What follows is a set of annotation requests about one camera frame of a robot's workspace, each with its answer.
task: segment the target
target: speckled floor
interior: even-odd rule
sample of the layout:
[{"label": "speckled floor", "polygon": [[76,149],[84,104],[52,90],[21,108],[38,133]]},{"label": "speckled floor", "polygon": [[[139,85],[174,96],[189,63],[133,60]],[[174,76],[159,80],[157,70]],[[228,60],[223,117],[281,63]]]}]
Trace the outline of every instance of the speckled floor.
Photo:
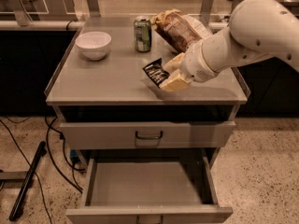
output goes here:
[{"label": "speckled floor", "polygon": [[[39,142],[46,137],[48,127],[44,118],[31,117],[20,124],[6,118],[1,120],[31,161]],[[212,168],[220,206],[234,209],[225,224],[299,223],[299,119],[237,118],[235,122],[234,133]],[[28,165],[3,125],[0,125],[0,134],[0,169],[27,170]],[[50,149],[57,165],[72,180],[71,169],[63,157],[63,143],[56,132],[50,132]],[[70,223],[65,210],[79,205],[78,191],[61,178],[49,154],[41,159],[37,174],[52,223]],[[75,176],[83,186],[85,174]],[[20,187],[20,183],[13,182],[2,187],[0,223],[10,223],[8,217]],[[50,223],[36,177],[26,195],[23,215],[16,223]]]}]

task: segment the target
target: closed drawer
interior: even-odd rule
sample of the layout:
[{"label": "closed drawer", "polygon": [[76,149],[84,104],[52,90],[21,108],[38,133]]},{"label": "closed drawer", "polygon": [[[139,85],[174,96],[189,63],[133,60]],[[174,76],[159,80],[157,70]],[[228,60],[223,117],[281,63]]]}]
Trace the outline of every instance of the closed drawer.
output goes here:
[{"label": "closed drawer", "polygon": [[235,123],[91,122],[62,123],[73,149],[223,147]]},{"label": "closed drawer", "polygon": [[201,148],[99,150],[90,160],[73,223],[220,223],[220,207]]}]

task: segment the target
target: brown chip bag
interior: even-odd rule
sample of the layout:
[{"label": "brown chip bag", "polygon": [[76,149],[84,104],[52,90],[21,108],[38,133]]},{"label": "brown chip bag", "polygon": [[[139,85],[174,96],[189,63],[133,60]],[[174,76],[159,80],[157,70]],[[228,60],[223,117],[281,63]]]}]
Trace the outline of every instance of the brown chip bag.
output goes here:
[{"label": "brown chip bag", "polygon": [[210,36],[203,23],[177,9],[157,14],[151,24],[178,53],[185,52],[191,43]]}]

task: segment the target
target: floor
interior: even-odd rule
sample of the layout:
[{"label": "floor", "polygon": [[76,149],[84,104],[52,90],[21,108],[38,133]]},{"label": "floor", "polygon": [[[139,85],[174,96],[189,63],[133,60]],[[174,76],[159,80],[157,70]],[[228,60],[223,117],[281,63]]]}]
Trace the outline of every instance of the floor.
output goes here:
[{"label": "floor", "polygon": [[[173,7],[198,13],[201,4],[201,0],[98,1],[106,15],[152,13]],[[230,5],[230,1],[215,0],[212,11],[226,13]],[[78,14],[87,12],[84,0],[75,0],[75,6]],[[32,161],[38,144],[46,140],[48,126],[44,117],[1,117],[0,120],[0,170],[27,171],[29,166],[3,123],[27,159]],[[48,123],[52,120],[53,117],[48,117]],[[212,168],[220,206],[234,209],[225,224],[299,223],[299,118],[237,118],[235,123],[233,134]],[[59,121],[53,126],[59,130]],[[49,132],[49,144],[57,166],[74,182],[72,169],[64,159],[63,141],[57,132]],[[81,194],[54,168],[49,151],[41,158],[36,173],[51,222],[35,176],[24,200],[23,214],[15,223],[70,223],[65,210],[79,206]],[[75,172],[81,187],[84,187],[85,175]],[[10,223],[8,218],[20,188],[20,182],[0,184],[1,224]]]}]

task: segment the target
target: white tabletop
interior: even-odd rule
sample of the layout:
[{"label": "white tabletop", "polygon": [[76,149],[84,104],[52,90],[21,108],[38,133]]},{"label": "white tabletop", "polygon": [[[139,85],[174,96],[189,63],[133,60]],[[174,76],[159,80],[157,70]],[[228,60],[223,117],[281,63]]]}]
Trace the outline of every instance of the white tabletop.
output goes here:
[{"label": "white tabletop", "polygon": [[143,72],[146,64],[174,57],[169,45],[152,31],[150,52],[134,47],[134,18],[89,19],[82,33],[111,35],[111,52],[101,61],[89,61],[72,48],[50,94],[48,105],[238,105],[247,97],[231,69],[206,83],[193,83],[184,91],[158,89]]}]

